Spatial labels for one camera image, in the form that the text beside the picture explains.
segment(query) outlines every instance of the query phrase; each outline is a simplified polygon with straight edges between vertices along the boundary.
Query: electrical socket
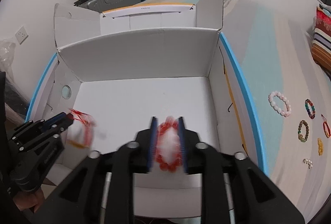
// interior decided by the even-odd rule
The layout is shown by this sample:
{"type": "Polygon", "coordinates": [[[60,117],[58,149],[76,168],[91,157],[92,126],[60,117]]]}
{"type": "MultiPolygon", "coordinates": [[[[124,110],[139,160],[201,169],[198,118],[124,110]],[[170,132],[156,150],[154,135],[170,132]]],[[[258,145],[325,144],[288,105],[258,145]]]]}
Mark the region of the electrical socket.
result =
{"type": "Polygon", "coordinates": [[[26,32],[24,26],[18,30],[15,36],[19,44],[23,43],[23,41],[28,37],[28,33],[26,32]]]}

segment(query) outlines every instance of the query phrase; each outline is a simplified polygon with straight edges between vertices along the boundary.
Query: metal screw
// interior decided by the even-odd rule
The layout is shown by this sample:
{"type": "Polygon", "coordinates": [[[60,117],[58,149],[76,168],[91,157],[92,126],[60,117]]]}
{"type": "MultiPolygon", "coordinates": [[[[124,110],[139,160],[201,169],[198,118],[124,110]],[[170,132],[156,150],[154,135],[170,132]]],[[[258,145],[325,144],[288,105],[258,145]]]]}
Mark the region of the metal screw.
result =
{"type": "Polygon", "coordinates": [[[239,160],[243,160],[243,159],[246,159],[246,158],[247,158],[246,154],[244,154],[243,152],[237,152],[237,153],[234,155],[234,157],[235,157],[236,159],[239,159],[239,160]]]}
{"type": "Polygon", "coordinates": [[[127,144],[128,148],[137,148],[139,146],[139,143],[136,141],[131,141],[130,143],[127,144]]]}
{"type": "Polygon", "coordinates": [[[197,143],[197,144],[195,145],[195,147],[196,147],[197,149],[206,149],[206,148],[208,147],[208,145],[205,144],[204,142],[200,142],[200,143],[197,143]]]}
{"type": "Polygon", "coordinates": [[[97,159],[100,156],[100,152],[99,151],[91,151],[88,155],[89,158],[91,159],[97,159]]]}

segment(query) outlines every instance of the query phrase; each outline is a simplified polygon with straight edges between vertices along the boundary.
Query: cardboard box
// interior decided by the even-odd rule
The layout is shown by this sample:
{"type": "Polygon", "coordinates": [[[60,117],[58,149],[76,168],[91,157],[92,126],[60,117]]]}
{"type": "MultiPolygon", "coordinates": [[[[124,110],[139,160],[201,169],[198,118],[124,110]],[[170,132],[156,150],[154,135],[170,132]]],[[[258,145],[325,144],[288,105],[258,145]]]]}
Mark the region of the cardboard box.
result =
{"type": "MultiPolygon", "coordinates": [[[[90,114],[96,121],[91,150],[108,153],[148,128],[152,116],[159,123],[183,116],[201,141],[229,154],[244,146],[259,164],[248,88],[220,33],[222,26],[223,0],[102,14],[56,4],[57,54],[40,80],[27,119],[47,119],[69,108],[90,114]],[[62,96],[64,86],[70,88],[69,99],[62,96]],[[231,103],[235,111],[229,113],[231,103]]],[[[73,128],[62,134],[64,142],[73,128]]],[[[86,155],[66,143],[58,163],[73,169],[86,155]]],[[[155,165],[150,174],[136,174],[134,186],[136,215],[201,214],[201,175],[165,173],[155,165]]]]}

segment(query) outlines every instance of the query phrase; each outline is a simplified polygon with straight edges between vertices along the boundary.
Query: bed sheet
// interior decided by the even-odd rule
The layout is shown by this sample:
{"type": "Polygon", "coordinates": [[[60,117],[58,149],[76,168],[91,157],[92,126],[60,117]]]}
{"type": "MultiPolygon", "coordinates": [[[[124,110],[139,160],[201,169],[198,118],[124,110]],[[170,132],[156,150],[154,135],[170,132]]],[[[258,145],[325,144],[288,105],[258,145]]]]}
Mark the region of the bed sheet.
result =
{"type": "MultiPolygon", "coordinates": [[[[312,59],[309,35],[286,16],[249,0],[236,0],[224,13],[223,25],[257,110],[268,176],[308,222],[331,192],[331,143],[321,117],[331,122],[330,79],[312,59]],[[269,104],[268,95],[276,90],[291,103],[292,114],[287,118],[269,104]],[[305,109],[306,99],[316,109],[313,120],[305,109]],[[298,139],[301,120],[309,126],[305,143],[298,139]],[[321,156],[318,138],[324,145],[321,156]],[[313,162],[311,169],[302,162],[304,158],[313,162]]],[[[281,100],[274,99],[285,109],[281,100]]]]}

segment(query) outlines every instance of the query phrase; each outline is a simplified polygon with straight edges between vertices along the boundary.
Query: human hand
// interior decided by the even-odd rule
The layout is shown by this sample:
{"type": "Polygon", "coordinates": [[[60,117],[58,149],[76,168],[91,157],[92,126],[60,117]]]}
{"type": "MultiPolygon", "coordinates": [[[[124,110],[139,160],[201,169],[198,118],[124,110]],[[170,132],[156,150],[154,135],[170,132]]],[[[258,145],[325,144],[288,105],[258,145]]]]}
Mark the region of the human hand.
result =
{"type": "Polygon", "coordinates": [[[20,191],[14,196],[13,201],[20,211],[34,207],[35,213],[45,201],[45,197],[41,189],[38,189],[35,193],[20,191]]]}

